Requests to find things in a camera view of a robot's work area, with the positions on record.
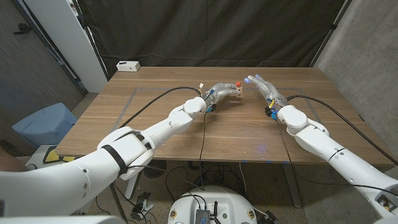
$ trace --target black strap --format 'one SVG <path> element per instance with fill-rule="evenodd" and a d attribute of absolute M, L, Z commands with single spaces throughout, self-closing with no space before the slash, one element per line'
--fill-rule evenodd
<path fill-rule="evenodd" d="M 104 145 L 102 148 L 107 150 L 107 152 L 110 153 L 113 159 L 118 163 L 120 167 L 119 175 L 125 174 L 127 172 L 127 166 L 122 157 L 120 157 L 119 153 L 116 152 L 116 150 L 114 150 L 114 148 L 110 145 Z"/>

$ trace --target gray wall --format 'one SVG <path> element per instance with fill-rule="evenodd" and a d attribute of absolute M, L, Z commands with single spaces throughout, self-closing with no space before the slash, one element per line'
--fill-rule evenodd
<path fill-rule="evenodd" d="M 398 2 L 353 1 L 315 63 L 398 156 Z"/>
<path fill-rule="evenodd" d="M 0 1 L 0 146 L 13 156 L 35 150 L 13 124 L 59 102 L 72 110 L 83 98 L 33 31 L 14 34 L 19 23 L 13 3 Z"/>

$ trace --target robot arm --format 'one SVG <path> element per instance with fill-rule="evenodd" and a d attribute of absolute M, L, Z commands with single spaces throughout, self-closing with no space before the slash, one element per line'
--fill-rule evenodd
<path fill-rule="evenodd" d="M 198 114 L 226 95 L 218 88 L 171 111 L 165 120 L 138 131 L 130 127 L 106 136 L 95 152 L 77 160 L 28 172 L 0 172 L 0 214 L 3 217 L 70 215 L 95 198 L 119 176 L 128 180 L 152 160 L 155 150 L 173 134 L 185 131 Z"/>
<path fill-rule="evenodd" d="M 258 75 L 256 77 L 248 76 L 245 78 L 245 82 L 253 82 L 257 85 L 270 105 L 272 113 L 287 125 L 287 132 L 302 148 L 327 161 L 350 184 L 367 185 L 385 190 L 391 190 L 398 186 L 398 180 L 383 174 L 329 137 L 327 128 L 322 124 L 308 119 L 295 106 L 288 105 L 286 99 L 271 83 L 265 82 Z M 356 187 L 356 189 L 381 217 L 387 218 L 398 214 L 396 196 L 377 189 L 365 187 Z"/>

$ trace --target blue bin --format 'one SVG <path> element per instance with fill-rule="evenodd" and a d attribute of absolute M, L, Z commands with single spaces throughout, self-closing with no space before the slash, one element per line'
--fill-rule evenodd
<path fill-rule="evenodd" d="M 77 119 L 62 104 L 43 108 L 12 126 L 27 142 L 35 147 L 59 144 Z"/>

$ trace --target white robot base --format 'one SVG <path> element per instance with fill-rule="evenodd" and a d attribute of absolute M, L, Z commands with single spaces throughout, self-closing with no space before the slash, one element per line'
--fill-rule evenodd
<path fill-rule="evenodd" d="M 203 199 L 198 196 L 186 196 L 190 195 L 190 193 L 187 192 L 173 203 L 167 223 L 257 223 L 253 206 L 242 195 L 226 187 L 215 185 L 204 186 L 204 189 L 205 190 L 195 188 L 190 192 L 192 195 L 202 197 L 206 201 L 206 204 Z"/>

